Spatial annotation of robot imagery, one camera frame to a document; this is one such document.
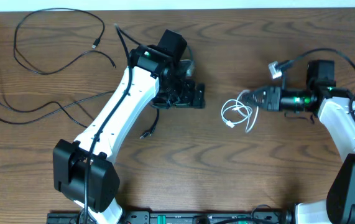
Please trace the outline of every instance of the white wall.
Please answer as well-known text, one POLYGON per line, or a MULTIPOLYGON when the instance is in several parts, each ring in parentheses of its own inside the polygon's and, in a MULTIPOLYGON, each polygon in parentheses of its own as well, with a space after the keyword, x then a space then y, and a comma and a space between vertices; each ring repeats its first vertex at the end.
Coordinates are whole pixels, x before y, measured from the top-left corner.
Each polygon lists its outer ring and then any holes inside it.
POLYGON ((0 12, 50 7, 84 10, 355 7, 355 0, 0 0, 0 12))

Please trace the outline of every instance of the wooden table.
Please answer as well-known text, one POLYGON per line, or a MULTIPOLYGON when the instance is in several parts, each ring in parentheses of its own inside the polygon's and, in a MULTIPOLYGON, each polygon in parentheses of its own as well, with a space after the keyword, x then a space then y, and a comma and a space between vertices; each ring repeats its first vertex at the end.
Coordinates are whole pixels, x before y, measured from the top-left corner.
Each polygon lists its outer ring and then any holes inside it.
MULTIPOLYGON (((333 47, 355 61, 355 9, 96 12, 107 25, 98 50, 110 54, 117 68, 100 55, 88 55, 49 76, 24 70, 12 57, 14 29, 26 14, 0 13, 0 98, 4 94, 22 110, 115 89, 126 67, 115 22, 146 44, 156 44, 165 29, 175 30, 193 49, 195 79, 206 83, 206 109, 161 111, 155 134, 140 140, 155 118, 153 109, 143 111, 116 163, 122 206, 238 211, 326 198, 342 162, 318 120, 311 125, 261 111, 253 131, 245 134, 244 125, 231 129, 219 114, 241 90, 278 84, 267 68, 274 60, 333 47)), ((101 24, 87 15, 48 12, 23 25, 18 44, 35 66, 51 71, 89 50, 100 32, 101 24)), ((317 58, 336 60, 338 85, 355 90, 352 69, 328 53, 298 63, 288 73, 288 86, 304 88, 307 61, 317 58)), ((68 111, 90 124, 108 99, 68 111)), ((56 108, 18 114, 0 107, 0 116, 27 121, 56 108)), ((50 211, 79 209, 53 188, 52 150, 59 139, 72 141, 82 131, 63 113, 24 126, 0 123, 0 223, 44 223, 50 211)))

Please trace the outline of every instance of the coiled white cable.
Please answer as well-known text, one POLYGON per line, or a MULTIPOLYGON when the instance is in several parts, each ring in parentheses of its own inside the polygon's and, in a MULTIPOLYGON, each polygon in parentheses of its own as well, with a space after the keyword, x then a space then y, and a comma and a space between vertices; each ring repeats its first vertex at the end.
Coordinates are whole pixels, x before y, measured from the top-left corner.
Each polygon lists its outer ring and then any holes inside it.
POLYGON ((249 93, 250 90, 243 90, 236 99, 230 99, 221 108, 221 119, 226 123, 230 128, 233 128, 236 124, 241 124, 244 121, 247 121, 246 123, 246 128, 245 128, 245 133, 248 133, 249 131, 252 130, 254 123, 256 122, 257 119, 257 114, 259 113, 259 107, 256 108, 256 113, 252 122, 252 125, 249 127, 250 119, 253 113, 253 109, 250 106, 245 105, 241 101, 239 101, 240 97, 244 93, 249 93), (228 106, 227 108, 226 105, 229 104, 230 102, 235 102, 235 105, 228 106), (232 122, 224 117, 225 112, 228 110, 233 110, 233 111, 238 111, 240 115, 242 115, 243 119, 240 121, 232 122))

